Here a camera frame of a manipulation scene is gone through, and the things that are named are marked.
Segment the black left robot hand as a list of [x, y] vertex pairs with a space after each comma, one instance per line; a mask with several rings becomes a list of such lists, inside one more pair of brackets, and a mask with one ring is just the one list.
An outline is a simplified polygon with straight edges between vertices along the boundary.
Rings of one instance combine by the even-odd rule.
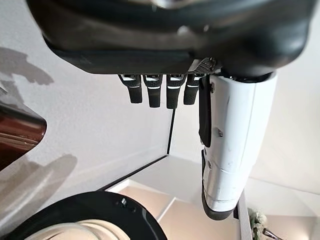
[[236, 208], [265, 135], [277, 69], [304, 50], [315, 0], [29, 0], [58, 57], [118, 75], [133, 104], [199, 101], [202, 206], [215, 221]]

